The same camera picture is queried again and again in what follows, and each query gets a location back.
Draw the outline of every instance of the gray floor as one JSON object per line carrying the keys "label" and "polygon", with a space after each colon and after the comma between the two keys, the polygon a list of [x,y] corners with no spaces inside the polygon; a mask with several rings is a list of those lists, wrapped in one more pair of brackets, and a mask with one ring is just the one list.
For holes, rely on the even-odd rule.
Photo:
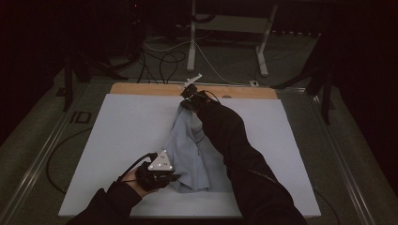
{"label": "gray floor", "polygon": [[[265,52],[269,76],[263,78],[259,76],[254,51],[254,45],[261,37],[239,34],[234,38],[239,41],[214,36],[206,42],[199,41],[203,54],[200,51],[196,53],[195,71],[186,70],[185,59],[177,65],[170,83],[185,82],[197,73],[204,76],[199,83],[248,85],[249,81],[254,80],[263,86],[282,83],[300,73],[316,43],[313,37],[271,35]],[[185,41],[188,40],[155,38],[147,41],[145,48],[169,49]],[[173,51],[188,53],[188,48],[188,44],[182,44]],[[147,51],[158,57],[163,56],[161,52]],[[145,58],[153,77],[162,85],[160,60],[148,54]],[[173,60],[171,56],[164,59]],[[164,77],[167,78],[175,66],[163,63]],[[120,74],[135,83],[141,67],[137,63],[120,71]],[[147,76],[150,78],[144,73],[143,83],[148,82]],[[74,105],[69,112],[62,112],[64,99],[55,96],[58,88],[63,86],[62,79],[61,72],[55,78],[54,88],[37,103],[1,146],[1,224],[65,224],[68,220],[57,215],[64,194],[50,185],[43,168],[49,153],[56,148],[49,167],[50,174],[58,186],[68,186],[89,136],[90,131],[84,130],[94,125],[103,98],[117,81],[98,75],[90,83],[75,83]],[[398,200],[342,102],[338,88],[332,89],[331,124],[328,126],[319,116],[317,98],[302,93],[307,82],[304,80],[292,88],[278,91],[278,97],[286,109],[322,212],[321,217],[308,218],[308,223],[398,224]],[[73,112],[92,113],[93,117],[88,124],[71,123]]]}

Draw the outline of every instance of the light blue cloth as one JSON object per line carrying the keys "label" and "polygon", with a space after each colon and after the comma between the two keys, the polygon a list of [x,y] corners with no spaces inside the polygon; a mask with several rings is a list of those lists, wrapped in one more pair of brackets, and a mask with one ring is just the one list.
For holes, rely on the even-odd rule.
{"label": "light blue cloth", "polygon": [[181,177],[170,183],[181,193],[195,191],[231,191],[222,155],[202,130],[192,112],[178,107],[170,136],[163,146]]}

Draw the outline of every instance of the black jacket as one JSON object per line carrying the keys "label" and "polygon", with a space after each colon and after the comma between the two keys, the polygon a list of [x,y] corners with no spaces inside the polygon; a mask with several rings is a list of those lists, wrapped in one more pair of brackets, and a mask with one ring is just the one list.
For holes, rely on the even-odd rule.
{"label": "black jacket", "polygon": [[[287,190],[278,183],[263,155],[252,148],[243,120],[231,109],[209,102],[198,112],[203,130],[223,155],[237,206],[247,224],[307,224]],[[140,196],[125,183],[100,189],[75,224],[126,224]]]}

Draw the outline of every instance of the wire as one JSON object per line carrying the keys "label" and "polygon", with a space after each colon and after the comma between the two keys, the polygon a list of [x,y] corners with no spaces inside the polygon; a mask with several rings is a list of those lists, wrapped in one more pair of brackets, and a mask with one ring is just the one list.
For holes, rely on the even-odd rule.
{"label": "wire", "polygon": [[339,216],[337,215],[336,210],[333,208],[333,206],[331,205],[331,203],[323,196],[321,195],[321,193],[319,193],[315,188],[313,188],[314,192],[319,195],[319,197],[321,197],[325,203],[330,207],[331,211],[333,212],[334,216],[336,217],[337,220],[337,224],[340,225],[340,219]]}
{"label": "wire", "polygon": [[216,98],[217,99],[217,101],[220,103],[220,101],[219,101],[219,99],[216,97],[216,95],[214,95],[212,92],[210,92],[210,91],[206,91],[205,90],[205,92],[209,92],[214,98]]}
{"label": "wire", "polygon": [[[214,32],[215,31],[213,31],[213,30],[207,31],[207,34],[205,34],[203,37],[196,37],[195,40],[200,40],[200,39],[207,38],[207,37],[211,36]],[[153,41],[153,40],[163,39],[163,38],[169,38],[169,37],[158,36],[158,37],[153,37],[151,39],[146,39],[146,40],[144,40],[144,42],[150,42],[150,41]],[[191,39],[191,36],[188,36],[188,37],[177,37],[177,39]]]}
{"label": "wire", "polygon": [[[140,51],[140,58],[142,58],[143,57],[143,51]],[[140,76],[138,77],[138,79],[137,79],[137,83],[139,83],[140,81],[141,81],[141,78],[143,77],[143,74],[144,74],[144,70],[145,70],[145,57],[144,57],[144,63],[142,63],[143,64],[143,67],[141,68],[141,72],[140,72]]]}
{"label": "wire", "polygon": [[208,65],[213,69],[214,73],[215,73],[221,80],[223,80],[223,81],[226,82],[226,83],[230,83],[230,84],[249,86],[248,84],[245,84],[245,83],[229,82],[229,81],[227,81],[226,79],[224,79],[224,78],[217,72],[217,70],[210,64],[210,62],[208,61],[207,57],[205,56],[205,54],[203,53],[203,51],[202,51],[202,49],[199,47],[199,45],[196,44],[196,43],[195,43],[195,45],[196,45],[196,47],[199,49],[199,52],[200,52],[200,53],[203,55],[203,57],[205,58],[205,60],[206,60],[206,62],[208,63]]}
{"label": "wire", "polygon": [[165,49],[165,50],[158,50],[158,49],[154,49],[154,48],[150,47],[149,45],[147,45],[147,44],[144,42],[144,45],[145,45],[149,50],[152,50],[152,51],[154,51],[154,52],[160,52],[160,53],[162,53],[162,52],[168,52],[168,51],[173,50],[173,49],[175,49],[176,47],[181,46],[181,45],[184,45],[184,44],[191,44],[191,42],[190,42],[190,41],[185,41],[185,42],[179,43],[179,44],[177,44],[177,45],[175,45],[175,46],[173,46],[173,47],[171,47],[171,48],[168,48],[168,49]]}
{"label": "wire", "polygon": [[279,53],[281,53],[282,51],[284,51],[292,42],[293,42],[293,36],[289,39],[289,41],[287,41],[286,44],[284,44],[284,46],[283,46],[279,51],[277,51],[276,53],[274,53],[272,56],[270,56],[270,57],[269,57],[268,59],[266,59],[265,61],[267,62],[268,60],[274,59],[274,57],[275,57],[276,55],[278,55]]}
{"label": "wire", "polygon": [[151,158],[153,156],[155,156],[155,154],[157,155],[157,153],[148,153],[140,158],[138,158],[134,163],[132,163],[132,165],[125,170],[125,172],[123,172],[123,174],[121,176],[119,176],[119,178],[117,178],[117,182],[120,182],[122,180],[122,178],[132,170],[132,168],[134,168],[140,161],[144,160],[144,158]]}
{"label": "wire", "polygon": [[[184,61],[185,58],[186,58],[186,54],[183,53],[183,52],[181,52],[181,51],[165,52],[164,55],[163,55],[161,58],[159,58],[158,56],[156,56],[156,55],[154,55],[154,54],[151,54],[151,53],[149,53],[149,52],[146,52],[146,51],[144,51],[144,53],[146,53],[146,54],[148,54],[148,55],[150,55],[150,56],[152,56],[152,57],[154,57],[154,58],[160,60],[160,63],[159,63],[159,73],[160,73],[160,75],[161,75],[161,78],[162,78],[164,84],[167,84],[167,83],[170,81],[170,79],[173,77],[173,75],[176,73],[176,70],[178,69],[178,63]],[[180,59],[177,59],[177,58],[174,56],[175,53],[180,53],[180,54],[182,54],[182,57],[181,57]],[[165,57],[167,57],[167,56],[173,57],[173,58],[174,58],[174,61],[165,60]],[[170,75],[167,77],[167,79],[164,79],[165,76],[163,75],[163,72],[162,72],[162,65],[163,65],[163,63],[174,63],[174,64],[175,64],[174,70],[170,73]]]}
{"label": "wire", "polygon": [[47,176],[47,179],[49,180],[50,184],[51,184],[55,189],[57,189],[58,191],[60,191],[60,192],[62,192],[62,193],[64,193],[64,194],[67,193],[66,190],[65,190],[64,188],[59,187],[59,186],[53,181],[52,177],[50,176],[50,162],[51,162],[51,159],[53,158],[53,155],[55,154],[55,152],[58,150],[58,148],[59,148],[62,144],[64,144],[65,142],[69,141],[70,139],[72,139],[72,138],[74,138],[74,137],[76,137],[76,136],[78,136],[78,135],[80,135],[80,134],[82,134],[82,133],[85,133],[85,132],[87,132],[88,130],[91,130],[91,129],[92,129],[92,127],[87,128],[87,129],[84,129],[84,130],[82,130],[82,131],[80,131],[80,132],[77,132],[77,133],[73,134],[72,136],[69,136],[68,138],[66,138],[64,141],[62,141],[62,142],[60,142],[59,144],[57,144],[57,145],[55,146],[55,148],[53,149],[52,153],[49,155],[49,158],[47,159],[47,163],[46,163],[46,176]]}
{"label": "wire", "polygon": [[242,42],[246,39],[248,39],[252,34],[250,33],[242,33],[242,37],[241,38],[232,38],[232,37],[227,37],[225,36],[223,33],[221,32],[217,32],[214,31],[211,35],[207,36],[207,38],[209,38],[210,36],[214,36],[216,38],[216,41],[214,40],[209,40],[207,38],[203,38],[202,41],[204,41],[205,43],[211,44],[211,45],[234,45],[237,44],[239,42]]}
{"label": "wire", "polygon": [[284,56],[282,56],[282,57],[280,57],[280,58],[270,58],[270,59],[266,60],[266,62],[269,63],[269,62],[272,62],[272,61],[279,61],[279,60],[283,60],[283,59],[285,59],[285,58],[287,58],[287,57],[290,57],[290,56],[292,56],[292,55],[295,55],[295,54],[299,53],[302,49],[304,49],[307,45],[309,45],[310,42],[311,42],[310,40],[307,41],[307,43],[301,45],[301,46],[298,47],[294,52],[292,52],[292,53],[290,53],[290,54],[284,55]]}
{"label": "wire", "polygon": [[156,84],[159,84],[158,81],[157,81],[157,80],[155,79],[155,77],[153,76],[153,74],[150,72],[149,67],[148,67],[147,65],[144,65],[144,67],[146,68],[146,77],[147,77],[148,80],[149,80],[148,83],[150,83],[150,79],[149,79],[149,77],[148,77],[148,75],[150,75],[150,77],[153,79],[153,81],[154,81]]}

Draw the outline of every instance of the metal stand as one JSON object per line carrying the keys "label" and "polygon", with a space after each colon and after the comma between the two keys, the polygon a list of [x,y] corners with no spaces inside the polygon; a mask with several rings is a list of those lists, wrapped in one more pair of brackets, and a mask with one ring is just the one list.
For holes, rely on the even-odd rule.
{"label": "metal stand", "polygon": [[[196,17],[196,0],[192,0],[192,12],[191,15],[195,18]],[[263,32],[258,32],[255,31],[255,29],[252,29],[252,27],[257,27],[258,26],[258,21],[255,18],[252,18],[251,20],[249,19],[244,19],[242,18],[242,21],[245,21],[249,23],[249,26],[246,24],[243,27],[239,27],[236,25],[233,29],[231,27],[229,28],[222,28],[218,27],[219,30],[230,30],[230,31],[241,31],[241,32],[254,32],[254,33],[262,33],[263,34],[263,40],[259,46],[255,47],[255,53],[257,55],[257,60],[258,60],[258,66],[260,67],[260,74],[263,77],[268,76],[268,69],[266,65],[266,60],[264,58],[264,49],[266,48],[267,40],[269,37],[269,34],[271,32],[272,24],[275,18],[275,14],[277,11],[278,6],[273,6],[272,10],[270,12],[269,17],[265,19],[260,19],[265,21],[265,25],[263,24]],[[229,19],[235,20],[237,17],[230,17]],[[187,65],[187,70],[189,72],[194,71],[195,67],[195,55],[196,55],[196,43],[195,43],[195,31],[197,28],[197,24],[195,21],[191,22],[191,44],[190,44],[190,51],[188,53],[188,65]]]}

